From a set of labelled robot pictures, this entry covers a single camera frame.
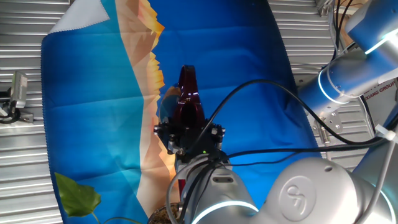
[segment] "blue fabric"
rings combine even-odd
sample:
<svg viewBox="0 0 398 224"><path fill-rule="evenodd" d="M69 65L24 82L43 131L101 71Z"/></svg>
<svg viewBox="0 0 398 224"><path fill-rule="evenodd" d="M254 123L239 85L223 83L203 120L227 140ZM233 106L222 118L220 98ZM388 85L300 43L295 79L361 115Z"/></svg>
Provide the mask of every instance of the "blue fabric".
<svg viewBox="0 0 398 224"><path fill-rule="evenodd" d="M143 97L119 33L113 0L102 0L110 20L48 35L42 44L44 120L50 171L91 185L102 195L104 222L128 217L146 223L137 198ZM279 30L260 0L150 1L165 27L153 50L164 74L164 94L184 64L197 71L207 117L236 86L257 78L296 86ZM226 128L227 154L253 149L316 147L302 107L283 91L261 84L234 96L215 119ZM232 163L273 161L286 153L239 157ZM279 173L300 154L274 165L237 167L261 207ZM64 223L96 223L93 217Z"/></svg>

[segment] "black cable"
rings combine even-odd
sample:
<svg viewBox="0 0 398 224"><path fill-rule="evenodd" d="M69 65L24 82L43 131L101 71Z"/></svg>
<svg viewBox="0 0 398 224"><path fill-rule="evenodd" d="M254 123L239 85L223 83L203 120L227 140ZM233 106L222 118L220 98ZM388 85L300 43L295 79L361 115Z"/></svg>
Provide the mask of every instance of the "black cable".
<svg viewBox="0 0 398 224"><path fill-rule="evenodd" d="M280 162L284 162L284 161L286 161L286 160L288 160L288 159L290 159L290 158L292 158L292 157L294 157L294 156L296 156L296 155L298 155L300 153L301 152L295 152L295 153L290 154L290 155L288 155L288 156L286 156L284 158L279 159L278 161L252 162L252 163L247 163L247 164L224 164L224 166L236 166L236 167L238 167L238 166L253 166L253 165L259 165L259 164L277 164L277 163L280 163Z"/></svg>
<svg viewBox="0 0 398 224"><path fill-rule="evenodd" d="M211 162L211 161L205 161L205 162L202 162L202 163L197 164L196 166L192 167L192 168L188 171L188 174L187 174L187 176L186 176L185 179L188 180L189 176L192 174L193 171L195 171L197 168L199 168L199 167L201 167L201 166L203 166L203 165L209 164L210 162Z"/></svg>
<svg viewBox="0 0 398 224"><path fill-rule="evenodd" d="M336 22L336 18L335 18L335 14L334 14L334 12L336 12L335 6L336 6L336 0L333 0L333 7L332 7L333 14L332 14L331 23L332 23L333 27L335 28L335 30L337 30L337 22Z"/></svg>
<svg viewBox="0 0 398 224"><path fill-rule="evenodd" d="M19 111L18 108L15 108L14 116L10 116L10 117L12 117L12 119L10 119L10 120L0 119L0 123L1 124L12 124L12 123L19 121L19 118L21 118L21 112Z"/></svg>
<svg viewBox="0 0 398 224"><path fill-rule="evenodd" d="M359 6L359 5L361 5L361 6L363 6L363 3L356 3L356 4L352 4L352 5L350 5L350 6Z"/></svg>
<svg viewBox="0 0 398 224"><path fill-rule="evenodd" d="M380 140L376 142L372 142L369 144L363 144L360 146L353 145L339 145L339 146L329 146L329 147L316 147L316 148L307 148L307 149L260 149L260 150L250 150L250 151L242 151L230 154L227 156L227 159L252 155L252 154L262 154L262 153L272 153L272 152L341 152L341 151L352 151L357 149L364 149L373 146L378 146L382 143L388 142L388 140L384 138L380 138Z"/></svg>
<svg viewBox="0 0 398 224"><path fill-rule="evenodd" d="M339 49L339 44L340 44L340 33L341 33L341 28L343 27L343 21L344 21L344 17L346 16L347 10L349 8L349 6L351 5L351 3L353 2L353 0L349 0L346 8L344 9L343 14L341 15L341 19L340 19L340 25L338 26L338 29L336 31L336 45L337 45L337 50ZM338 18L338 10L339 10L340 6L337 7L337 13L336 13L336 17ZM333 56L332 59L335 59L337 56L337 53Z"/></svg>
<svg viewBox="0 0 398 224"><path fill-rule="evenodd" d="M364 96L364 95L362 95L362 96L360 97L360 99L361 99L361 101L362 101L362 103L363 103L363 106L365 107L366 116L368 116L368 118L369 118L369 123L371 123L372 131L373 131L373 133L375 134L375 133L376 133L376 128L374 127L374 123L373 123L371 111L369 110L368 102L366 102L366 99L365 99L365 96Z"/></svg>
<svg viewBox="0 0 398 224"><path fill-rule="evenodd" d="M0 119L10 118L11 116L12 116L11 113L9 113L7 116L0 115Z"/></svg>
<svg viewBox="0 0 398 224"><path fill-rule="evenodd" d="M340 8L341 4L340 4L340 0L337 0L337 9L336 9L336 16L335 16L335 28L336 28L336 32L338 29L338 10Z"/></svg>
<svg viewBox="0 0 398 224"><path fill-rule="evenodd" d="M200 196L199 196L199 198L198 198L197 205L196 205L195 210L194 210L193 212L195 212L195 211L198 209L198 205L199 205L200 199L202 198L203 194L205 193L205 191L206 191L206 189L207 189L207 186L208 186L209 183L210 183L211 175L213 175L213 173L214 173L215 170L216 170L216 168L213 168L213 170L210 172L209 177L208 177L207 180L206 180L205 187L203 188L203 190L202 190L202 192L201 192L201 194L200 194Z"/></svg>
<svg viewBox="0 0 398 224"><path fill-rule="evenodd" d="M246 83L243 83L242 85L236 87L230 94L228 94L228 96L220 103L220 105L217 107L217 109L214 111L214 113L210 116L210 119L208 120L206 126L202 129L202 131L199 134L199 136L197 137L196 141L191 145L191 149L194 148L198 144L200 139L203 137L203 135L207 132L207 130L209 129L209 127L213 123L213 120L215 119L216 115L221 111L221 109L228 102L228 100L231 99L232 96L234 96L238 91L242 90L244 87L252 85L252 84L256 84L256 83L268 83L268 84L272 84L272 85L277 86L277 87L281 88L282 90L284 90L292 98L296 99L311 114L311 116L313 116L314 119L318 123L320 123L320 125L322 125L332 136L334 136L335 138L337 138L338 140L340 140L340 141L342 141L342 142L344 142L346 144L362 145L362 144L371 143L371 142L374 142L374 141L377 141L378 139L380 139L380 138L373 138L373 139L370 139L370 140L365 141L365 142L353 142L353 141L347 140L347 139L341 137L339 134L335 133L331 128L329 128L317 116L317 114L315 114L315 112L313 110L311 110L311 108L309 106L307 106L307 104L305 104L295 93L292 93L290 90L286 89L286 87L282 86L279 83L276 83L276 82L273 82L273 81L270 81L270 80L265 80L265 79L258 79L258 80L252 80L252 81L248 81Z"/></svg>

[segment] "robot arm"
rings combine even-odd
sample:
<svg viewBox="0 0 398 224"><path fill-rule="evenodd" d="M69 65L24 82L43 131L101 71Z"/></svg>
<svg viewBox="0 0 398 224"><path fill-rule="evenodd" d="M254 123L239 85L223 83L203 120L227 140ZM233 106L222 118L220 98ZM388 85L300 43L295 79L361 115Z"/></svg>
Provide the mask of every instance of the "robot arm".
<svg viewBox="0 0 398 224"><path fill-rule="evenodd" d="M398 1L370 0L347 22L346 31L360 49L336 58L299 89L300 98L324 118L398 77Z"/></svg>
<svg viewBox="0 0 398 224"><path fill-rule="evenodd" d="M199 183L194 184L202 172L206 157L221 158L221 143L225 130L212 124L199 145L193 145L203 124L192 121L203 113L197 99L187 100L197 89L184 88L184 80L195 80L193 67L183 67L180 79L180 98L170 106L173 117L165 116L155 127L155 133L167 146L170 154L176 154L177 177L183 189L181 201L189 189L191 199L185 205L185 223L354 223L360 217L373 196L374 186L341 166L319 158L308 158L288 166L275 181L266 203L256 208L242 180L227 169L229 162L209 170ZM196 108L185 110L184 107ZM395 223L395 213L387 197L380 197L366 223Z"/></svg>

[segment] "metal shutter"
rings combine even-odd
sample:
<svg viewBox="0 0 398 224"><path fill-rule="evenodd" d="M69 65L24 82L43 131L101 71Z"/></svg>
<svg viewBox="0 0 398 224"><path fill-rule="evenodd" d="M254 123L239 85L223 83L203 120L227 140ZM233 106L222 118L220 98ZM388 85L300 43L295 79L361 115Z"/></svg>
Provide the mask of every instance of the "metal shutter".
<svg viewBox="0 0 398 224"><path fill-rule="evenodd" d="M43 127L40 48L68 0L0 0L0 90L14 70L29 76L34 123L0 124L0 224L62 223L49 174Z"/></svg>

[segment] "metal bracket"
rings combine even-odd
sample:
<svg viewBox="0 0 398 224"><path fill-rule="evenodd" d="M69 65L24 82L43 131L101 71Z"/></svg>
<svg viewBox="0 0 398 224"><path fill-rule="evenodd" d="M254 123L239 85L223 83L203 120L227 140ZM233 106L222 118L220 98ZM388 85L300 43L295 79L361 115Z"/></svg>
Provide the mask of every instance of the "metal bracket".
<svg viewBox="0 0 398 224"><path fill-rule="evenodd" d="M337 110L332 112L329 117L324 120L325 124L329 126L336 133L340 133L343 131L343 125L341 123L340 117L338 116Z"/></svg>
<svg viewBox="0 0 398 224"><path fill-rule="evenodd" d="M315 122L315 127L317 127L319 137L323 143L324 146L329 146L330 144L330 138L329 138L329 133L326 131L326 129L321 126L318 122Z"/></svg>
<svg viewBox="0 0 398 224"><path fill-rule="evenodd" d="M27 122L27 123L33 123L33 114L32 113L24 113L21 112L21 117L19 118L19 121Z"/></svg>
<svg viewBox="0 0 398 224"><path fill-rule="evenodd" d="M318 13L321 17L326 17L329 13L329 8L333 3L332 0L316 0L315 1L318 7Z"/></svg>

